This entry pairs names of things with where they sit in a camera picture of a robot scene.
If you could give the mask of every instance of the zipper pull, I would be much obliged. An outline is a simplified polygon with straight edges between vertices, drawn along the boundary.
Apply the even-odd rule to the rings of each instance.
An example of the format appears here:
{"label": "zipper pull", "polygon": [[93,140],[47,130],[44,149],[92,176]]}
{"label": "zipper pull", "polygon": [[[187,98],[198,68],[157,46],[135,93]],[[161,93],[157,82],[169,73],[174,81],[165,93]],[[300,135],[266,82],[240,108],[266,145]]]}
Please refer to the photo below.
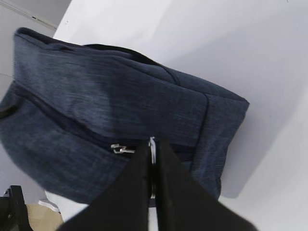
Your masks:
{"label": "zipper pull", "polygon": [[135,150],[127,149],[127,146],[122,146],[118,143],[112,144],[111,149],[114,150],[115,154],[135,153]]}

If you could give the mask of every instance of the zipper pocket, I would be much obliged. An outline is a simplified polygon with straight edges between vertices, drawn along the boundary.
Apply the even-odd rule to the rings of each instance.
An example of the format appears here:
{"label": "zipper pocket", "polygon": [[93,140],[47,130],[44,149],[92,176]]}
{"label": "zipper pocket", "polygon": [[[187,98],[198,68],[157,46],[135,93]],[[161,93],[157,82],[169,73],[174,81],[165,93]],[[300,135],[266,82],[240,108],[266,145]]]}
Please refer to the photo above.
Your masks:
{"label": "zipper pocket", "polygon": [[[91,142],[101,148],[114,152],[126,158],[131,158],[140,143],[138,139],[115,139],[93,132],[81,123],[65,116],[61,112],[51,107],[48,103],[37,97],[35,94],[25,88],[15,84],[15,94],[32,102],[45,116],[51,119],[61,129],[76,135],[88,142]],[[175,154],[180,161],[193,160],[195,148],[178,144],[171,144]]]}

